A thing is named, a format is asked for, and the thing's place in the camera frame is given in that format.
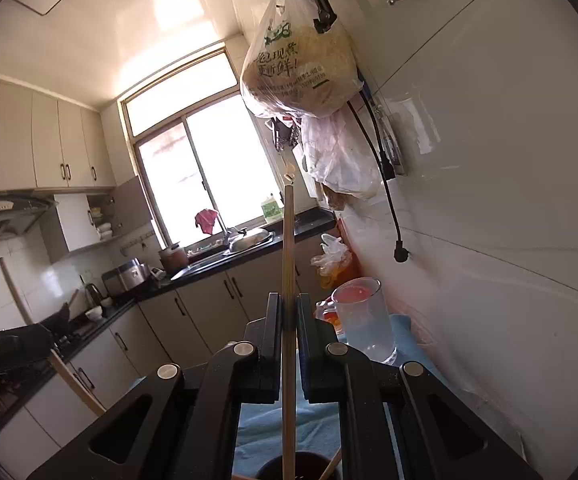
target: hanging plastic bag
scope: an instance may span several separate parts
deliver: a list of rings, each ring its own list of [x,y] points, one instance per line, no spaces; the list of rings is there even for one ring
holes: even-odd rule
[[[318,267],[320,286],[332,288],[338,276],[352,264],[349,248],[342,243],[342,238],[336,238],[328,233],[322,235],[320,244],[324,254],[311,258],[311,264]]]
[[[303,118],[301,137],[307,173],[316,182],[358,198],[376,194],[380,172],[346,106],[325,119]]]
[[[318,34],[317,17],[311,0],[269,2],[240,76],[254,115],[323,118],[362,88],[346,31],[336,21]]]

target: power cord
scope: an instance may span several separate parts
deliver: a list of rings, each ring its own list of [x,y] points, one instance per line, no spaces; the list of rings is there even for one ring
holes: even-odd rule
[[[409,257],[409,251],[402,246],[402,235],[400,235],[400,226],[398,225],[398,218],[396,217],[396,211],[393,208],[393,202],[391,201],[391,193],[389,192],[389,186],[387,185],[387,177],[385,176],[383,170],[384,160],[387,160],[386,153],[384,153],[383,150],[383,143],[381,142],[380,139],[380,131],[378,131],[378,124],[376,123],[375,117],[373,116],[373,110],[371,110],[369,102],[367,98],[364,96],[364,94],[360,92],[360,95],[363,98],[363,101],[365,102],[365,106],[367,106],[369,115],[371,116],[371,122],[373,123],[373,127],[375,129],[375,136],[378,142],[378,149],[381,151],[381,155],[384,154],[383,163],[381,163],[381,158],[378,157],[378,153],[376,153],[373,143],[371,143],[371,139],[369,139],[369,135],[367,135],[367,131],[365,130],[363,123],[360,121],[358,114],[355,113],[354,107],[351,105],[351,102],[347,101],[347,106],[349,106],[351,113],[354,114],[355,121],[358,123],[358,126],[360,126],[360,130],[365,136],[367,144],[369,144],[369,148],[371,149],[371,153],[373,153],[375,163],[378,165],[378,171],[380,171],[380,176],[383,178],[384,192],[387,195],[387,202],[389,203],[389,209],[391,210],[391,217],[393,218],[393,224],[396,226],[396,234],[398,235],[398,239],[396,240],[396,248],[393,250],[393,259],[396,260],[399,264],[402,264],[403,262],[407,261],[407,258]]]

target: range hood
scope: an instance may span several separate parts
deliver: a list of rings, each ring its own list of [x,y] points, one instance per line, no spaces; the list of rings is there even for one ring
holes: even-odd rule
[[[0,193],[0,240],[24,234],[54,206],[55,202],[46,198]]]

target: window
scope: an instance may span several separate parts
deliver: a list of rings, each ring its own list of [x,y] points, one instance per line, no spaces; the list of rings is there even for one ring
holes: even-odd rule
[[[134,153],[168,243],[209,234],[195,225],[205,208],[227,227],[262,216],[280,190],[237,79],[223,51],[164,76],[123,102]],[[220,232],[219,222],[213,234]]]

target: pink rag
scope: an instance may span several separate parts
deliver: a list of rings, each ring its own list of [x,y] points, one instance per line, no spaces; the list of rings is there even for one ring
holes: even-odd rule
[[[218,218],[218,212],[213,209],[203,209],[195,216],[195,226],[200,226],[200,229],[206,235],[213,234],[213,224],[215,224],[215,219]]]

